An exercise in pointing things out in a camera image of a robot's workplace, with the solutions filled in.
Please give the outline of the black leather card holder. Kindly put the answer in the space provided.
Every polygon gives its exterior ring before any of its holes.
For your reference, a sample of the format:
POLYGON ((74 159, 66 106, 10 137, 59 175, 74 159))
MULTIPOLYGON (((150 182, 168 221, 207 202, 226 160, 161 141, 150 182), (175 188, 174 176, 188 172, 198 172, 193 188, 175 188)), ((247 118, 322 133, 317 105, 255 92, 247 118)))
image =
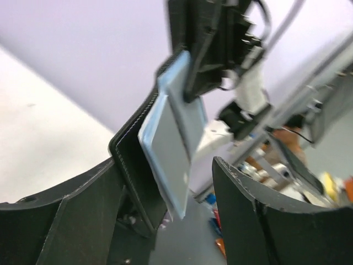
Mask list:
POLYGON ((184 49, 167 59, 148 97, 109 144, 148 234, 166 213, 182 219, 186 212, 191 163, 207 123, 203 100, 184 100, 190 64, 184 49))

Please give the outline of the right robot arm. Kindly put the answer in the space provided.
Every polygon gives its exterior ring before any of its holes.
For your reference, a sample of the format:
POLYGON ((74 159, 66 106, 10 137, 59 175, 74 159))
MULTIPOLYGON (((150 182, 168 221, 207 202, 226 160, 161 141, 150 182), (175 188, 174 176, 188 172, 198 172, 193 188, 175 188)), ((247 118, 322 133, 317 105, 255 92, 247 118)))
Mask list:
POLYGON ((218 115, 235 140, 242 140, 271 110, 261 84, 261 60, 267 49, 271 21, 263 1, 265 30, 261 37, 251 34, 254 24, 246 17, 251 1, 168 1, 170 37, 173 50, 190 54, 183 100, 191 103, 220 88, 229 78, 237 89, 234 103, 218 115))

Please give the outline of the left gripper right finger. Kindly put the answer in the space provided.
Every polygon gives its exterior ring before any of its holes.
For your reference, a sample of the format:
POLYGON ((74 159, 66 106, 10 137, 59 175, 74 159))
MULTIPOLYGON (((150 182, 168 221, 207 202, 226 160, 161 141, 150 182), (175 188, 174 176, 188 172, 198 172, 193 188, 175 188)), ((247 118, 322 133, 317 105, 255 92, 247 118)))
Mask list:
POLYGON ((285 196, 220 157, 213 186, 228 264, 351 264, 352 207, 285 196))

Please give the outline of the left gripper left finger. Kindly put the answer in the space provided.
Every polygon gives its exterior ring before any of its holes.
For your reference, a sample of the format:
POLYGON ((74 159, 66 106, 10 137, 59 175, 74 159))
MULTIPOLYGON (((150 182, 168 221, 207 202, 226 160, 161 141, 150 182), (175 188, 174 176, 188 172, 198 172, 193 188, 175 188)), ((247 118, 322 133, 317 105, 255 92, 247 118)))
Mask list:
POLYGON ((106 264, 122 183, 112 158, 1 204, 1 264, 106 264))

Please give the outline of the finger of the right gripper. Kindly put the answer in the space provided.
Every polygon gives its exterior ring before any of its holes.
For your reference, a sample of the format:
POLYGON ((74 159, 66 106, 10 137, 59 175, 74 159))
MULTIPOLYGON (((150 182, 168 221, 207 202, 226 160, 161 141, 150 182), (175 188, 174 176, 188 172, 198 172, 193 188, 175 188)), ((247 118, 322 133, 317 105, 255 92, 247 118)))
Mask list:
POLYGON ((187 103, 221 85, 225 48, 225 1, 167 1, 172 49, 190 53, 183 88, 187 103))

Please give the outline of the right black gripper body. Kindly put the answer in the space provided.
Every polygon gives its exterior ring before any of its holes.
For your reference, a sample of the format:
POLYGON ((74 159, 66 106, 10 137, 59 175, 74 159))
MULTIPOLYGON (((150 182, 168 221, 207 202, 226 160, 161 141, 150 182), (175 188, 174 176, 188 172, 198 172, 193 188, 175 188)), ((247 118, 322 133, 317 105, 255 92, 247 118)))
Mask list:
POLYGON ((250 52, 263 47, 268 38, 268 7, 264 1, 225 1, 225 48, 224 69, 222 77, 236 82, 244 72, 262 57, 263 52, 253 55, 248 60, 250 52), (249 30, 254 26, 245 15, 252 5, 258 6, 264 22, 260 36, 253 35, 249 30))

